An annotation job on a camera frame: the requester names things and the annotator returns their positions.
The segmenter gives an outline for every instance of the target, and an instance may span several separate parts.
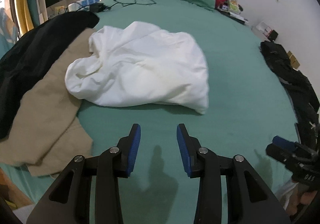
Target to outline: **black cloth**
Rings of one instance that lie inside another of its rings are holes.
[[[260,44],[261,53],[274,74],[279,77],[293,104],[297,117],[297,130],[302,144],[317,150],[320,131],[319,100],[306,76],[292,68],[287,52],[280,44],[264,41]]]
[[[0,139],[7,136],[22,96],[48,72],[69,44],[99,18],[67,12],[23,35],[0,60]]]

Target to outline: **crumpled white fabric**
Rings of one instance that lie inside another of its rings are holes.
[[[125,29],[104,26],[89,38],[88,58],[69,65],[69,93],[101,106],[179,104],[204,114],[208,69],[191,35],[135,21]]]

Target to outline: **screw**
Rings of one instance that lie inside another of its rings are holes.
[[[116,154],[116,153],[119,152],[119,148],[118,148],[118,147],[111,147],[111,148],[109,149],[109,151],[110,151],[110,153],[112,153],[112,154]]]
[[[74,161],[76,162],[76,163],[79,163],[79,162],[81,162],[83,160],[83,156],[81,156],[81,155],[77,155],[75,158],[74,158]]]
[[[242,155],[236,155],[236,156],[235,156],[235,160],[236,160],[237,162],[243,162],[243,161],[244,161],[244,157],[243,157]]]
[[[208,152],[208,149],[205,148],[205,147],[200,147],[198,151],[199,151],[199,153],[201,153],[201,154],[206,154],[206,153]]]

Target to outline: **power strip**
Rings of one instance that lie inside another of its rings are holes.
[[[80,9],[82,6],[87,6],[89,4],[94,4],[97,2],[100,2],[101,0],[79,0],[75,3],[69,4],[68,10],[69,12],[74,12],[78,9]]]

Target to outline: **yellow curtain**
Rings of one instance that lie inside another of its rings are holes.
[[[28,3],[27,0],[14,0],[14,5],[16,9],[20,35],[22,36],[34,28],[28,8]]]

